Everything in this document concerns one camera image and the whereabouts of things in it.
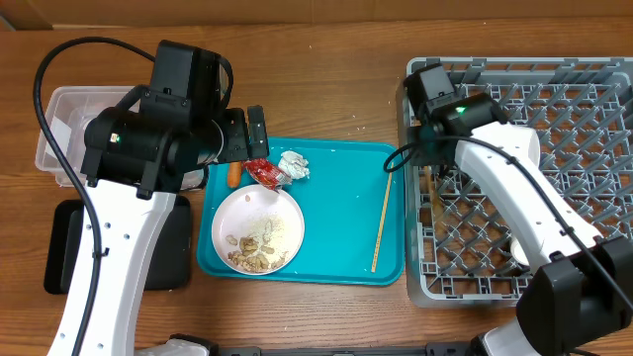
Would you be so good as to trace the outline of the orange carrot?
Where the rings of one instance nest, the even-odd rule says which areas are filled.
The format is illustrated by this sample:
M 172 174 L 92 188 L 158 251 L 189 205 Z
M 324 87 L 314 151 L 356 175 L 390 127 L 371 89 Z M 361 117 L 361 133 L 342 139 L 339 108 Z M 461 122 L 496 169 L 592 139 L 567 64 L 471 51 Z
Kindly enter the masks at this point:
M 238 188 L 241 183 L 241 176 L 242 176 L 242 163 L 239 161 L 232 162 L 228 166 L 228 172 L 227 172 L 227 178 L 226 178 L 227 185 L 232 189 Z

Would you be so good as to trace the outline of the red snack wrapper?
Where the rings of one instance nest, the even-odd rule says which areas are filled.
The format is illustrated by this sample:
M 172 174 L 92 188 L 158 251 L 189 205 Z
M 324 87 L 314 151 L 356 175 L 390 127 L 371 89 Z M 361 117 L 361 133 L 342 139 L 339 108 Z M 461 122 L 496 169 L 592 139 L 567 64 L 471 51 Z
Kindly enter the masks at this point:
M 292 178 L 266 158 L 246 160 L 242 165 L 257 183 L 269 190 L 278 191 L 292 184 Z

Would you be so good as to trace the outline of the white tissue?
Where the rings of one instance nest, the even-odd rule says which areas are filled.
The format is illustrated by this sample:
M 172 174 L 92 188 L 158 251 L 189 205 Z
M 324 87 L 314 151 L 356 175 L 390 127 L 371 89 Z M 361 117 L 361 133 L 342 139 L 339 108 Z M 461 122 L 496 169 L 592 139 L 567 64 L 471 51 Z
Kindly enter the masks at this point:
M 310 176 L 309 162 L 299 153 L 287 150 L 281 153 L 278 167 L 293 180 L 299 180 Z

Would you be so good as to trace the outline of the wooden chopstick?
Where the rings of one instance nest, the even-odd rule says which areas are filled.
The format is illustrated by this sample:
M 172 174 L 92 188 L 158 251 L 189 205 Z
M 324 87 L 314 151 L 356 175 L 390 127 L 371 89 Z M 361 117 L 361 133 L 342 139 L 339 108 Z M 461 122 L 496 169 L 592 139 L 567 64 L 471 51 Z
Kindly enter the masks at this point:
M 392 174 L 393 173 L 389 173 L 389 175 L 388 175 L 387 186 L 386 186 L 386 190 L 385 190 L 384 201 L 383 201 L 383 205 L 382 205 L 382 210 L 381 210 L 381 215 L 380 215 L 380 222 L 379 222 L 377 238 L 376 238 L 376 243 L 375 243 L 375 249 L 374 249 L 372 265 L 371 265 L 371 272 L 372 273 L 375 273 L 376 270 L 377 270 L 377 264 L 378 264 L 378 259 L 379 259 L 379 255 L 380 255 L 380 249 L 381 249 L 382 235 L 383 235 L 383 231 L 384 231 L 384 224 L 385 224 L 385 219 L 386 219 L 386 214 L 387 214 L 387 209 L 388 209 L 388 204 L 389 204 L 389 199 L 390 199 L 390 193 L 391 193 Z
M 433 219 L 436 223 L 441 223 L 443 221 L 443 206 L 442 203 L 437 196 L 435 186 L 434 186 L 434 178 L 429 166 L 424 167 L 424 177 L 426 181 L 426 188 L 429 194 L 431 210 L 433 214 Z

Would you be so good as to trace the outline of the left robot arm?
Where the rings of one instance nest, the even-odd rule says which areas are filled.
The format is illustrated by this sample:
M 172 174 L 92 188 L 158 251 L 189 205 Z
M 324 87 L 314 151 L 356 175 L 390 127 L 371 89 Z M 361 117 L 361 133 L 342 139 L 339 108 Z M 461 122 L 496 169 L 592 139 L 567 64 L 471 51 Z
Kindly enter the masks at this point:
M 74 170 L 83 226 L 53 355 L 132 355 L 155 244 L 184 176 L 269 153 L 263 110 L 228 104 L 233 73 L 222 55 L 162 41 L 148 84 L 132 88 L 85 129 Z

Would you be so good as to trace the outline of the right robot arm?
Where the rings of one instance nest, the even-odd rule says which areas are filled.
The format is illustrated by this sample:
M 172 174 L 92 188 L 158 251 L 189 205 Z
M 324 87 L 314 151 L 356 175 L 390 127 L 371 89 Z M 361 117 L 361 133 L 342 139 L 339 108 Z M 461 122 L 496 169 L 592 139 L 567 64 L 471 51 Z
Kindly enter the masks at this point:
M 632 322 L 632 244 L 605 238 L 538 168 L 535 130 L 512 124 L 490 95 L 458 93 L 439 63 L 404 81 L 418 125 L 407 163 L 457 167 L 491 200 L 533 278 L 508 324 L 475 337 L 467 355 L 568 355 Z

